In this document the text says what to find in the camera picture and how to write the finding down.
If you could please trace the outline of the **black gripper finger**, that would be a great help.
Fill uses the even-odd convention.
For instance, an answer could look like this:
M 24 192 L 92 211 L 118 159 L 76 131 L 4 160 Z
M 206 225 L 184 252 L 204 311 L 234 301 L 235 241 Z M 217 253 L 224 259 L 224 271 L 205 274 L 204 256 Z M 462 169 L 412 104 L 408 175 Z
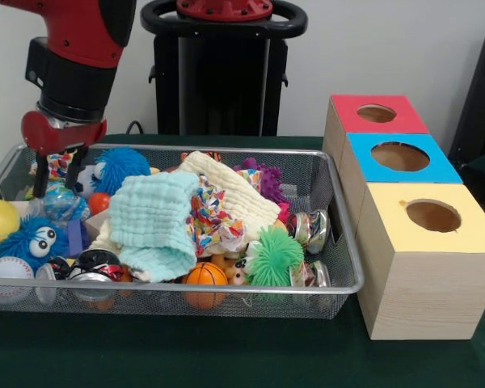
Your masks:
M 43 198 L 49 181 L 49 164 L 47 157 L 40 153 L 36 153 L 36 165 L 33 196 L 35 198 Z
M 82 160 L 87 156 L 88 148 L 87 147 L 80 147 L 76 149 L 74 152 L 72 161 L 68 166 L 67 176 L 65 179 L 65 187 L 73 190 L 75 184 L 78 180 L 78 174 L 81 171 L 82 167 Z

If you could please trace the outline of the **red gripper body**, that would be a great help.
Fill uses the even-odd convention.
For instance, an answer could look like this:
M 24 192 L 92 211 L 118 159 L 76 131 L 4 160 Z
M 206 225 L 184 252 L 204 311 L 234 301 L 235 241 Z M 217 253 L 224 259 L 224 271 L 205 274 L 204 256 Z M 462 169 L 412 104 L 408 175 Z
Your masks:
M 78 124 L 61 121 L 40 111 L 27 112 L 21 133 L 26 145 L 42 156 L 94 145 L 103 138 L 107 121 Z

